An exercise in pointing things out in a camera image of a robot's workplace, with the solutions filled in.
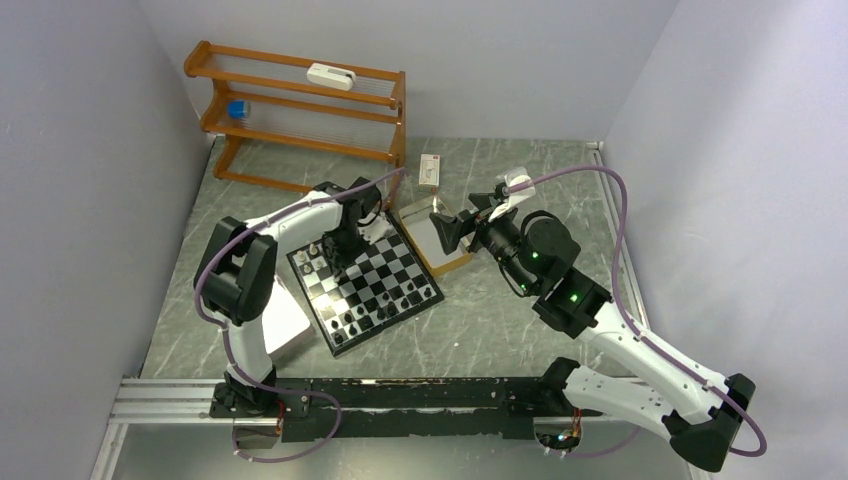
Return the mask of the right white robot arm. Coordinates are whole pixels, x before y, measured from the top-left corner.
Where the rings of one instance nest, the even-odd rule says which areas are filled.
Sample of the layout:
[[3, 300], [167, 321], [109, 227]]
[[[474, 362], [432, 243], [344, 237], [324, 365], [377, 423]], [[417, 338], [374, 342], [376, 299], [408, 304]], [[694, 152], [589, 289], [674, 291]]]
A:
[[502, 214], [493, 194], [476, 194], [475, 210], [455, 216], [432, 212], [444, 251], [466, 236], [485, 249], [513, 292], [534, 300], [533, 310], [553, 330], [611, 356], [638, 383], [600, 374], [575, 360], [556, 359], [539, 391], [542, 406], [570, 407], [625, 420], [666, 440], [683, 460], [719, 472], [756, 390], [742, 373], [725, 376], [700, 365], [638, 325], [611, 293], [574, 265], [579, 244], [555, 215], [537, 210], [521, 223]]

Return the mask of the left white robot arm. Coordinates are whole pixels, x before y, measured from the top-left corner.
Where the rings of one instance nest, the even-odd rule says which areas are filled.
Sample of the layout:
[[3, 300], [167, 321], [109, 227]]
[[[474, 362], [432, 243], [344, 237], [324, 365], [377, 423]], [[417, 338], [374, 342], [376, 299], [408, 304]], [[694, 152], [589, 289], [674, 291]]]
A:
[[381, 204], [376, 182], [360, 177], [348, 189], [324, 182], [270, 214], [225, 217], [215, 225], [195, 275], [194, 303], [222, 332], [225, 385], [236, 407], [261, 416], [278, 399], [261, 317], [276, 285], [279, 254], [319, 240], [332, 272], [342, 272], [368, 248], [360, 226]]

